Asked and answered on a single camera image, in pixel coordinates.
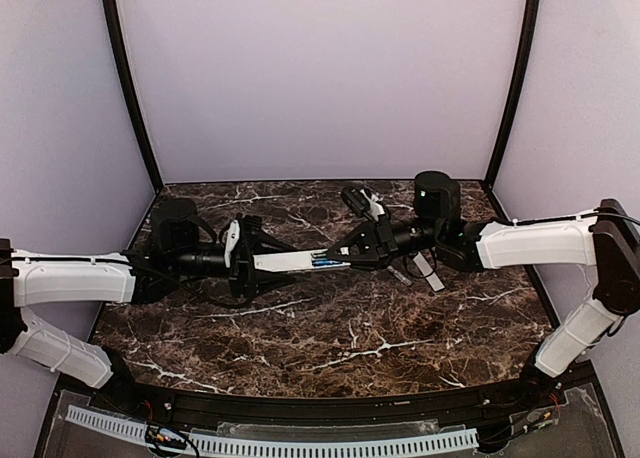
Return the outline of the white remote control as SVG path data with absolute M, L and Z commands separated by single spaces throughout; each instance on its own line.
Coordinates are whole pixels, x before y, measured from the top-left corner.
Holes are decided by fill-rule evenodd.
M 274 273 L 307 273 L 324 272 L 343 269 L 313 269 L 313 258 L 326 257 L 326 249 L 303 250 L 287 253 L 256 254 L 254 266 L 256 270 Z

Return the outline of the clear handled tester screwdriver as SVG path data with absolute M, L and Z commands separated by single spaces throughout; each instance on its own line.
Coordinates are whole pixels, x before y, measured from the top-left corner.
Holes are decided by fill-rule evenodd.
M 401 273 L 400 271 L 398 271 L 395 267 L 393 266 L 388 266 L 387 270 L 396 278 L 398 279 L 403 285 L 405 286 L 411 286 L 412 285 L 412 281 L 407 278 L 403 273 Z

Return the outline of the white remote battery cover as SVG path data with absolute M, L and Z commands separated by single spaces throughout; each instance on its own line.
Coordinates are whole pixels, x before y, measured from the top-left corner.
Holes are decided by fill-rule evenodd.
M 434 292 L 440 292 L 445 289 L 445 286 L 437 276 L 435 269 L 428 263 L 427 259 L 421 253 L 418 253 L 413 258 L 413 262 Z

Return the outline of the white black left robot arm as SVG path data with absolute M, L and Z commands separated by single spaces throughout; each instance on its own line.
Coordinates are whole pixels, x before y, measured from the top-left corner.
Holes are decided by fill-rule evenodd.
M 97 389 L 126 388 L 131 373 L 118 352 L 91 345 L 35 315 L 54 302 L 141 305 L 158 302 L 193 281 L 223 278 L 234 302 L 289 284 L 296 249 L 266 233 L 256 216 L 237 215 L 216 232 L 194 201 L 171 199 L 150 217 L 151 236 L 140 251 L 106 255 L 46 255 L 1 242 L 1 351 Z

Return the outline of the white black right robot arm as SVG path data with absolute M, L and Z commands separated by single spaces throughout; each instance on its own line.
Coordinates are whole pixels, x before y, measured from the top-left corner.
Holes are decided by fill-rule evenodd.
M 560 376 L 617 321 L 639 310 L 639 233 L 615 199 L 564 217 L 467 222 L 461 217 L 459 183 L 439 171 L 415 176 L 415 217 L 408 222 L 393 223 L 365 191 L 346 187 L 341 197 L 363 221 L 327 256 L 354 269 L 384 268 L 421 250 L 462 272 L 544 264 L 596 267 L 595 288 L 538 348 L 531 366 L 539 375 Z

